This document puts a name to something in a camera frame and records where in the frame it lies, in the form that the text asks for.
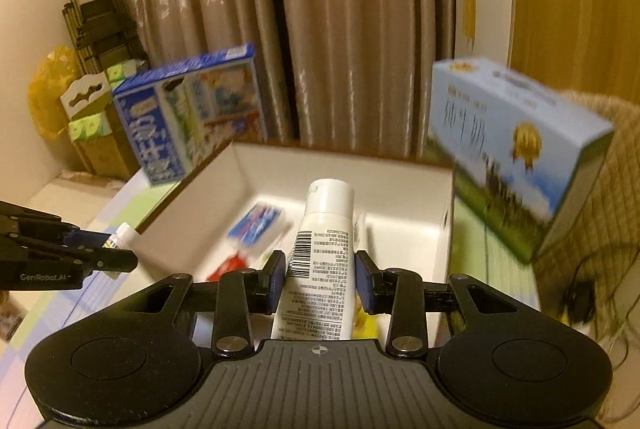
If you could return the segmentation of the small white medicine bottle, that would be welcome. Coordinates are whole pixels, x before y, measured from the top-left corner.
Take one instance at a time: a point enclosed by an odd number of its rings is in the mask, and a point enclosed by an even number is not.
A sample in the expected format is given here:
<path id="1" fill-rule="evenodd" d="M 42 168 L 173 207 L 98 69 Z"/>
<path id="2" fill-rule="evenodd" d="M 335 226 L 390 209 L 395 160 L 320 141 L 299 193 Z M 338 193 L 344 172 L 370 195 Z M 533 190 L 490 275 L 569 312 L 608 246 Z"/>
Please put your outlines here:
<path id="1" fill-rule="evenodd" d="M 104 248 L 109 249 L 134 249 L 140 239 L 140 234 L 127 222 L 123 222 L 105 243 Z"/>

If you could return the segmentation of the red candy packet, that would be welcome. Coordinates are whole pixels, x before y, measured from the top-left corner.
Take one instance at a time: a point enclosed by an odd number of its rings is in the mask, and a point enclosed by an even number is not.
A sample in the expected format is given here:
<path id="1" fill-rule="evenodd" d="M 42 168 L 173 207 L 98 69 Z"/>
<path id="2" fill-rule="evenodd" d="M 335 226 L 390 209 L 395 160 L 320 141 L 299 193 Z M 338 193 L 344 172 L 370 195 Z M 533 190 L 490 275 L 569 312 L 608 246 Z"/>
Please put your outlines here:
<path id="1" fill-rule="evenodd" d="M 236 270 L 246 269 L 247 261 L 239 253 L 228 257 L 217 269 L 207 276 L 207 282 L 218 282 L 222 275 Z"/>

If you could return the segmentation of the yellow chestnut snack pouch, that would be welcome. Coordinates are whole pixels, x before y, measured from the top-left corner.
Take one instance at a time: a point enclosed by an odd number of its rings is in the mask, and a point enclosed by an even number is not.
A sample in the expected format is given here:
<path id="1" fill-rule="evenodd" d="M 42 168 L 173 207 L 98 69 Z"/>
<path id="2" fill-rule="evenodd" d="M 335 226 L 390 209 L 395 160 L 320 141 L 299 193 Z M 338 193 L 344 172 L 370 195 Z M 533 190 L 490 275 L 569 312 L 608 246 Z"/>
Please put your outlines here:
<path id="1" fill-rule="evenodd" d="M 355 307 L 352 339 L 378 339 L 378 319 L 364 311 L 360 303 Z"/>

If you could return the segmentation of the clear blue floss box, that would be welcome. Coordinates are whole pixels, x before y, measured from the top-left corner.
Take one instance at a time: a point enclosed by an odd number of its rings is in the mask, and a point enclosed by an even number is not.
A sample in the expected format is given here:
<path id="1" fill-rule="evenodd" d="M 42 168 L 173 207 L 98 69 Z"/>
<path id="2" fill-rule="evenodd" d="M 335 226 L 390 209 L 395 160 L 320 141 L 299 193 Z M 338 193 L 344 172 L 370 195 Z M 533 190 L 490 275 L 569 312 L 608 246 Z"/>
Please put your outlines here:
<path id="1" fill-rule="evenodd" d="M 227 234 L 227 241 L 246 256 L 260 256 L 283 234 L 290 223 L 285 210 L 258 202 L 235 223 Z"/>

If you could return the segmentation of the white cream tube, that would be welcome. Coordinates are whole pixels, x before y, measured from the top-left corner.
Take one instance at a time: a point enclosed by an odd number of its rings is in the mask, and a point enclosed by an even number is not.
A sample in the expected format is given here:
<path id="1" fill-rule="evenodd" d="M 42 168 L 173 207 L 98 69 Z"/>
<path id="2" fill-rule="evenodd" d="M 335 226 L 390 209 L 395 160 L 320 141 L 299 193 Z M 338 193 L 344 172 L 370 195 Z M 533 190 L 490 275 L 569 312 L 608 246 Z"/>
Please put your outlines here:
<path id="1" fill-rule="evenodd" d="M 271 337 L 344 340 L 355 314 L 354 198 L 342 180 L 310 183 Z"/>

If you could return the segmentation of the green white spray box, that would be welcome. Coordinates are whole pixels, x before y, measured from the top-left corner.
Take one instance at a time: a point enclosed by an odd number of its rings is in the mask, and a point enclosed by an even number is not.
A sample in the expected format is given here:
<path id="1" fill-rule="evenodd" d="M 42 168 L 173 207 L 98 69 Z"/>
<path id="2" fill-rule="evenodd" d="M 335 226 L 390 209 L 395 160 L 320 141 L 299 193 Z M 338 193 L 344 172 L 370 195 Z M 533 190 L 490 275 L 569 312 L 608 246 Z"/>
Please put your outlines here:
<path id="1" fill-rule="evenodd" d="M 354 217 L 354 253 L 369 251 L 367 212 L 356 212 Z"/>

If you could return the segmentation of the brown cardboard storage box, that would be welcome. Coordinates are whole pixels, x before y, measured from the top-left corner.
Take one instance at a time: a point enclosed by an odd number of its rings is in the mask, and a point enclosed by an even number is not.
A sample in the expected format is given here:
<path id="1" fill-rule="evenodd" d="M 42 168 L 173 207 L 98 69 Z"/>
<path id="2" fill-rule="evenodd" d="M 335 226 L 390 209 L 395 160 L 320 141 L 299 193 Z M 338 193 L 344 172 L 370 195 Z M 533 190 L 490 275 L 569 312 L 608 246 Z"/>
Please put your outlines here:
<path id="1" fill-rule="evenodd" d="M 274 243 L 294 283 L 355 299 L 355 257 L 401 267 L 426 282 L 447 279 L 454 171 L 291 146 L 230 142 L 173 188 L 137 228 L 134 252 L 152 279 L 188 273 L 203 281 L 238 249 L 229 233 L 255 205 L 283 212 Z"/>

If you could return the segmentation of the checkered bed sheet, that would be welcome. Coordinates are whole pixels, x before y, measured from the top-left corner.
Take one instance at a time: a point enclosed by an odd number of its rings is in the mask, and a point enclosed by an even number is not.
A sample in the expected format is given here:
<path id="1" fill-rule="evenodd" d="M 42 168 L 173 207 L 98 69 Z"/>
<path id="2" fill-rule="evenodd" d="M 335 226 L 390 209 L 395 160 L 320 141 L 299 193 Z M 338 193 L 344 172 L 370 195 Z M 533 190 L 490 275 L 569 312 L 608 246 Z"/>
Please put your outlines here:
<path id="1" fill-rule="evenodd" d="M 1 342 L 2 427 L 40 424 L 22 376 L 28 351 L 44 336 L 104 307 L 151 276 L 143 269 L 107 276 L 103 259 L 94 258 L 90 249 L 77 258 L 68 246 L 105 243 L 122 224 L 140 231 L 143 220 L 167 203 L 176 187 L 174 183 L 151 186 L 145 175 L 135 175 L 94 218 L 91 225 L 98 233 L 93 237 L 64 227 L 62 219 L 47 212 L 23 207 L 1 212 L 3 221 L 17 225 L 14 236 L 1 236 L 9 245 L 1 253 L 1 289 L 37 296 L 33 305 L 17 307 L 22 322 Z M 451 271 L 469 273 L 533 308 L 540 306 L 532 267 L 516 260 L 462 200 L 454 204 L 448 262 Z"/>

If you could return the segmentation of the cardboard box with tissue packs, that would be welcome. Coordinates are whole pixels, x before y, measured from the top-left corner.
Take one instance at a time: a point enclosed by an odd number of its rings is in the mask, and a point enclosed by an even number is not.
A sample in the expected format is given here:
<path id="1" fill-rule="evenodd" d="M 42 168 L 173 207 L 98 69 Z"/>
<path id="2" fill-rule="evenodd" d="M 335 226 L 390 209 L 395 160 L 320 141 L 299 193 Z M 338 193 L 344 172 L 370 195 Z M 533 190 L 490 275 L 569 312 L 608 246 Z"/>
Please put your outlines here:
<path id="1" fill-rule="evenodd" d="M 127 60 L 99 74 L 87 74 L 58 98 L 70 142 L 86 170 L 99 177 L 129 180 L 139 169 L 117 114 L 113 91 L 127 78 L 143 72 L 148 62 Z"/>

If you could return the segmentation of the dark blue milk carton box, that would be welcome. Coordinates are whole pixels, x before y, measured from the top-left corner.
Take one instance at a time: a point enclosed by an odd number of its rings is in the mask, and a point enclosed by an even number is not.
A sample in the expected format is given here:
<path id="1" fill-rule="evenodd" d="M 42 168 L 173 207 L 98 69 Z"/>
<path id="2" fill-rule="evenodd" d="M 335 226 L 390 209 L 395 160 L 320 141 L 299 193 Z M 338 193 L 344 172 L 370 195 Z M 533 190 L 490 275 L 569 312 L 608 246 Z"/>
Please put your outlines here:
<path id="1" fill-rule="evenodd" d="M 267 137 L 251 44 L 140 72 L 112 99 L 153 186 L 183 179 L 224 142 Z"/>

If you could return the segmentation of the yellow plastic bag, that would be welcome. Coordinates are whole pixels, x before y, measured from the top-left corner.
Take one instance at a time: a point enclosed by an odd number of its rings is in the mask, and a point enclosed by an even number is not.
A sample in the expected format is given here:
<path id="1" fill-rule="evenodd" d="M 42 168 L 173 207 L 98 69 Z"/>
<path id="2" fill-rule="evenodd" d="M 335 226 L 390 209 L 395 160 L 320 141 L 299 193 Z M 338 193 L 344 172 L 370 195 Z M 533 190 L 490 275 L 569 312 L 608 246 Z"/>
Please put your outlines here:
<path id="1" fill-rule="evenodd" d="M 82 75 L 76 52 L 66 46 L 51 51 L 39 64 L 27 88 L 27 104 L 36 131 L 55 141 L 65 127 L 58 99 Z"/>

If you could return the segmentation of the light blue milk carton box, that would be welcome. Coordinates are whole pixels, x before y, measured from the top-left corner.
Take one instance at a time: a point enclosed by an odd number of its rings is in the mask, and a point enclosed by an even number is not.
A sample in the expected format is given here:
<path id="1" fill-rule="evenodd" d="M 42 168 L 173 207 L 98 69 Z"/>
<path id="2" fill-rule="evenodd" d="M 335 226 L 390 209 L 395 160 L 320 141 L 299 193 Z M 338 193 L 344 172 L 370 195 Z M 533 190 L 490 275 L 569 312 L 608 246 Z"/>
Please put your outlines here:
<path id="1" fill-rule="evenodd" d="M 457 165 L 457 192 L 529 262 L 573 227 L 614 126 L 536 80 L 477 56 L 432 68 L 430 134 Z"/>

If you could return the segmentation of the black folding trolley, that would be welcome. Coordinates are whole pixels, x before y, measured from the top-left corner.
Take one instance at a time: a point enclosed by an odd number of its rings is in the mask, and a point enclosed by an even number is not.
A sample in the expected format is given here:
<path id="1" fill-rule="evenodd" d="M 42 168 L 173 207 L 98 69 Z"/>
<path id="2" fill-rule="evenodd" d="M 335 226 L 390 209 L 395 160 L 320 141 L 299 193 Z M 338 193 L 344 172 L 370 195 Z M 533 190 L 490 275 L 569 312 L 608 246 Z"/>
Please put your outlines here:
<path id="1" fill-rule="evenodd" d="M 70 0 L 62 15 L 82 74 L 128 60 L 149 61 L 125 0 Z"/>

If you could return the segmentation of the quilted beige chair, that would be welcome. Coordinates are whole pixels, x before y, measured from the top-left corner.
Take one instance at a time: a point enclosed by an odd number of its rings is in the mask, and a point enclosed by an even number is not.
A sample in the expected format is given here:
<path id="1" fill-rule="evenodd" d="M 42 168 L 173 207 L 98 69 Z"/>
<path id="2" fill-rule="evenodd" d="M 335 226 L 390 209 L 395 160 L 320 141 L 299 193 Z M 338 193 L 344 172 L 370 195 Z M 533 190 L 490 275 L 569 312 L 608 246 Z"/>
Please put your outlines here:
<path id="1" fill-rule="evenodd" d="M 608 119 L 614 136 L 574 227 L 533 262 L 542 312 L 560 317 L 563 293 L 580 281 L 596 289 L 596 333 L 616 330 L 612 300 L 639 256 L 639 106 L 618 97 L 566 90 L 563 96 Z"/>

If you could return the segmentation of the brown curtain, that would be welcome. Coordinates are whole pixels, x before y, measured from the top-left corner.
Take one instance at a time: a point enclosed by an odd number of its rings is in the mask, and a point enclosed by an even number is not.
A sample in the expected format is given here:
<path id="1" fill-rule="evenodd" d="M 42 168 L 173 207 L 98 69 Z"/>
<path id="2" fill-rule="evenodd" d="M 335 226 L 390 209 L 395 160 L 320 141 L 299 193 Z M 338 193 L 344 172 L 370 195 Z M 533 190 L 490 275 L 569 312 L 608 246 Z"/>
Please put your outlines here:
<path id="1" fill-rule="evenodd" d="M 155 65 L 256 49 L 268 134 L 402 158 L 427 149 L 454 0 L 127 0 Z"/>

